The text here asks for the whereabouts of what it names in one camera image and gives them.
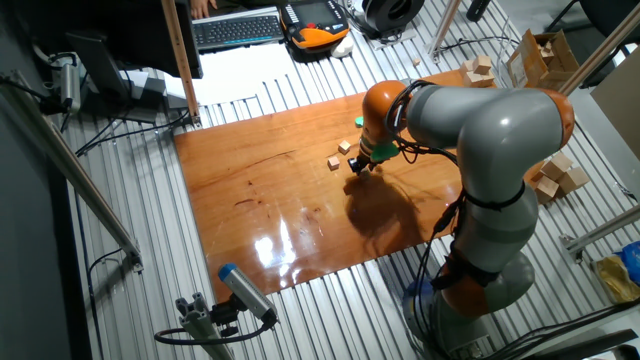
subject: desk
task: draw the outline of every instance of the desk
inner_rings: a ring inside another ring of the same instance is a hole
[[[462,85],[457,71],[426,78]],[[236,263],[265,293],[428,239],[461,190],[442,156],[401,156],[368,181],[352,174],[364,93],[176,136],[200,241],[218,299],[221,265]],[[354,144],[347,156],[338,144]],[[341,163],[329,171],[327,158]]]

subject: black cable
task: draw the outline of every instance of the black cable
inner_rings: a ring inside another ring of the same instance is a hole
[[[499,357],[494,357],[493,354],[489,357],[486,358],[486,360],[503,360],[503,359],[516,359],[519,358],[521,355],[527,353],[528,351],[534,349],[535,347],[541,345],[542,343],[551,340],[555,337],[558,337],[560,335],[564,335],[570,331],[573,331],[575,329],[581,328],[583,326],[586,326],[588,324],[591,324],[595,321],[599,321],[602,320],[608,316],[611,316],[613,314],[628,310],[632,307],[638,306],[640,304],[640,299],[631,301],[631,302],[626,302],[626,303],[621,303],[621,304],[616,304],[613,306],[610,306],[608,308],[605,309],[601,309],[598,310],[596,312],[593,312],[591,314],[587,314],[584,315],[578,319],[575,320],[571,320],[562,324],[557,324],[557,325],[553,325],[553,326],[548,326],[546,328],[559,328],[558,330],[555,330],[552,333],[549,334],[541,334],[541,335],[537,335],[536,337],[539,337],[539,340],[537,340],[536,342],[527,345],[524,348],[518,349],[518,350],[513,350],[513,352],[511,354],[508,355],[508,357],[505,357],[504,354],[501,354]]]
[[[91,266],[89,267],[89,274],[91,274],[91,271],[93,270],[93,268],[98,265],[98,263],[100,263],[100,261],[102,261],[102,259],[106,258],[107,256],[111,256],[119,251],[122,251],[122,248],[119,248],[118,250],[114,250],[110,253],[106,253],[102,256],[100,256],[99,258],[96,259],[96,261],[93,262],[93,264],[91,264]]]
[[[440,47],[440,52],[445,52],[445,51],[449,51],[453,48],[456,48],[458,46],[462,46],[462,45],[467,45],[467,44],[472,44],[472,43],[477,43],[477,42],[482,42],[482,41],[489,41],[489,40],[509,40],[509,42],[515,44],[515,45],[519,45],[520,42],[517,40],[513,40],[511,38],[508,38],[506,36],[487,36],[484,38],[480,38],[480,39],[472,39],[472,40],[468,40],[465,38],[460,38],[458,39],[458,42],[453,44],[453,45],[448,45],[448,46],[441,46]]]
[[[13,81],[9,80],[8,78],[6,78],[4,76],[0,76],[0,85],[2,85],[2,84],[6,84],[6,85],[12,86],[12,87],[14,87],[16,89],[20,89],[20,90],[22,90],[22,91],[24,91],[26,93],[29,93],[31,96],[34,96],[34,97],[40,99],[41,101],[48,102],[51,105],[54,105],[56,107],[61,106],[60,103],[57,103],[57,102],[51,100],[49,97],[44,96],[44,95],[38,93],[37,91],[33,91],[33,90],[31,90],[31,89],[29,89],[29,88],[27,88],[25,86],[22,86],[22,85],[20,85],[20,84],[18,84],[16,82],[13,82]]]
[[[49,64],[48,64],[49,67],[51,69],[53,69],[53,70],[58,70],[58,71],[62,70],[61,66],[53,66],[51,64],[56,62],[58,59],[62,59],[62,58],[65,58],[65,57],[71,58],[71,61],[73,62],[73,64],[72,64],[73,66],[78,66],[78,61],[77,61],[76,55],[74,53],[60,53],[60,54],[56,54],[56,55],[50,57],[47,60],[49,62]]]
[[[389,135],[396,141],[398,144],[398,150],[403,153],[404,158],[409,162],[408,157],[405,152],[411,154],[438,154],[447,157],[451,162],[458,165],[458,159],[455,155],[450,153],[445,149],[440,148],[429,148],[418,144],[417,142],[411,142],[404,138],[402,138],[400,134],[400,128],[398,127],[398,123],[400,121],[400,117],[402,116],[402,110],[408,105],[410,100],[411,93],[418,88],[428,86],[428,85],[436,85],[429,81],[424,80],[416,80],[409,84],[391,103],[387,114],[385,115],[384,126],[389,133]]]
[[[133,100],[133,83],[131,82],[131,78],[129,77],[129,72],[127,70],[124,71],[124,74],[127,76],[127,83],[129,84],[129,99]]]
[[[80,149],[78,149],[78,150],[76,151],[76,156],[78,156],[78,157],[79,157],[79,156],[80,156],[80,154],[82,154],[82,153],[83,153],[83,151],[84,151],[87,147],[89,147],[89,146],[90,146],[90,145],[91,145],[91,144],[92,144],[92,143],[93,143],[97,138],[99,138],[99,137],[100,137],[100,135],[102,135],[105,131],[107,131],[107,129],[108,129],[108,128],[110,128],[110,127],[111,127],[111,125],[113,125],[113,123],[114,123],[114,122],[116,122],[116,120],[117,120],[117,119],[109,119],[109,124],[108,124],[107,126],[105,126],[102,130],[100,130],[100,131],[98,132],[98,134],[97,134],[96,136],[94,136],[91,140],[87,141],[87,143],[86,143],[86,144],[82,145],[82,146],[80,147]]]
[[[182,339],[171,339],[171,338],[164,337],[164,335],[185,333],[185,332],[187,332],[185,329],[163,330],[163,331],[157,332],[155,335],[153,335],[153,338],[157,342],[161,342],[163,344],[168,344],[168,345],[181,345],[181,346],[224,345],[224,344],[231,344],[231,343],[235,343],[235,342],[240,342],[240,341],[246,341],[246,340],[249,340],[249,339],[253,339],[254,337],[256,337],[256,336],[262,334],[263,332],[269,330],[273,325],[275,325],[275,323],[273,323],[271,326],[267,326],[266,324],[264,324],[264,325],[262,325],[262,327],[260,327],[260,329],[252,332],[251,334],[238,335],[238,336],[234,336],[234,337],[231,337],[231,338],[225,338],[225,339],[182,340]]]
[[[593,145],[591,140],[589,140],[589,137],[586,135],[586,132],[584,131],[582,126],[580,126],[580,124],[577,121],[575,122],[575,124],[578,127],[578,129],[580,129],[580,131],[582,132],[582,134],[583,134],[584,138],[587,140],[587,143],[589,144],[589,146],[591,146],[591,148],[596,153],[596,155],[598,155],[598,158],[600,159],[600,161],[602,161],[602,163],[605,164],[604,167],[609,172],[609,175],[611,175],[611,177],[613,178],[613,181],[615,181],[616,184],[620,187],[620,190],[622,190],[622,193],[625,194],[626,196],[630,197],[631,199],[635,200],[636,202],[638,202],[638,198],[636,198],[636,196],[631,191],[629,191],[629,189],[627,189],[626,187],[622,186],[622,183],[620,181],[618,181],[618,178],[613,174],[613,171],[611,171],[611,169],[606,165],[604,159],[602,158],[602,155],[600,155],[600,152],[598,151],[598,149],[595,147],[595,145]]]
[[[84,86],[84,83],[87,81],[87,76],[89,76],[89,72],[85,72],[84,77],[82,78],[82,82],[80,83],[80,91],[82,91],[82,87]],[[71,112],[68,112],[67,115],[65,115],[64,120],[62,120],[62,125],[60,125],[60,133],[64,133],[64,129],[67,126],[67,121],[69,120],[69,117],[71,116]]]
[[[111,137],[104,138],[104,139],[102,139],[100,141],[96,141],[95,143],[93,143],[93,144],[91,144],[91,145],[89,145],[87,147],[83,146],[83,148],[78,149],[78,151],[76,151],[76,156],[80,157],[80,156],[86,154],[87,152],[91,151],[91,149],[93,149],[94,147],[96,147],[99,144],[101,144],[103,142],[106,142],[106,141],[119,139],[119,138],[125,137],[125,136],[136,135],[136,134],[140,134],[140,133],[147,132],[147,131],[160,130],[160,129],[163,129],[163,128],[166,128],[166,127],[172,127],[173,125],[175,125],[176,123],[178,123],[179,121],[181,121],[185,117],[187,117],[187,115],[189,115],[189,111],[188,110],[184,114],[182,114],[179,118],[177,118],[177,119],[175,119],[175,120],[173,120],[173,121],[171,121],[171,122],[169,122],[167,124],[159,125],[159,126],[153,126],[153,127],[148,128],[148,129],[136,130],[136,131],[128,132],[128,133],[125,133],[125,134],[114,135],[114,136],[111,136]]]
[[[76,197],[76,211],[78,212],[78,226],[80,227],[80,240],[82,241],[82,251],[84,253],[84,269],[87,274],[87,286],[89,287],[89,302],[91,303],[91,314],[93,316],[93,325],[96,327],[96,337],[98,339],[98,349],[100,350],[100,358],[104,360],[104,352],[102,350],[102,339],[100,337],[100,327],[98,326],[98,311],[96,310],[96,300],[93,294],[93,284],[91,282],[91,271],[87,264],[88,252],[87,241],[84,237],[84,226],[82,224],[82,213],[80,212],[80,197],[78,192],[74,190]]]

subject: black keyboard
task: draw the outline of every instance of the black keyboard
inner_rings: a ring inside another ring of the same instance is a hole
[[[193,24],[200,52],[284,39],[277,16],[244,17]]]

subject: slotted metal floor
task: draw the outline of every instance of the slotted metal floor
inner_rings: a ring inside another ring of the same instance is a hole
[[[460,12],[445,39],[453,44],[468,39],[499,36],[507,18],[494,1],[484,19],[468,23]],[[291,71],[264,82],[255,97],[201,108],[202,126],[218,126],[234,121],[284,111],[366,91],[378,81],[418,78],[456,69],[478,54],[489,55],[495,68],[502,66],[500,44],[487,41],[446,52],[439,64],[426,56],[425,44],[435,33],[445,9],[445,0],[429,0],[414,20],[418,36],[380,51],[373,51],[362,36],[352,32],[355,48],[343,59],[318,57],[310,64],[286,64]],[[519,38],[515,28],[508,31]],[[412,59],[422,61],[413,67]],[[158,123],[168,116],[158,115]],[[78,149],[107,125],[104,119],[72,120],[65,137]],[[117,121],[115,134],[140,130],[149,125]],[[192,131],[193,128],[176,130]],[[487,319],[491,333],[480,345],[488,354],[526,332],[540,326],[575,319],[609,304],[599,284],[585,265],[574,265],[561,251],[561,233],[581,235],[629,209],[632,203],[606,171],[608,164],[599,150],[588,143],[589,135],[576,129],[564,152],[582,166],[591,182],[582,189],[540,208],[536,234],[524,252],[536,268],[536,283],[517,303]],[[199,347],[171,347],[158,344],[153,334],[179,327],[174,300],[190,298],[200,291],[214,302],[209,274],[189,204],[180,163],[171,134],[153,131],[105,143],[81,159],[83,166],[111,203],[125,227],[139,241],[145,270],[141,274],[121,265],[121,254],[96,267],[98,323],[106,359],[206,359]],[[73,190],[69,198],[75,209]],[[80,222],[87,239],[89,258],[79,251],[79,261],[91,263],[117,249],[105,229],[81,201],[80,213],[73,212],[76,243],[81,249]],[[628,226],[595,245],[587,247],[591,258],[600,258],[614,249],[639,239],[637,225]],[[452,240],[445,237],[434,246],[431,261],[435,273]],[[368,261],[293,288],[270,294],[281,319],[275,331],[231,349],[237,359],[414,359],[423,355],[421,344],[404,324],[400,299],[412,281],[425,246]],[[87,282],[82,275],[86,313],[94,358],[98,343],[88,300]],[[241,316],[241,333],[256,330],[251,315]]]

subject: wooden table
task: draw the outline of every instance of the wooden table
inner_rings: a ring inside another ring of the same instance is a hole
[[[462,86],[457,71],[427,80]],[[458,169],[442,156],[414,165],[399,156],[367,181],[352,174],[363,96],[176,136],[219,301],[230,294],[217,276],[223,264],[271,293],[424,242],[458,197]],[[342,140],[354,144],[346,156]]]

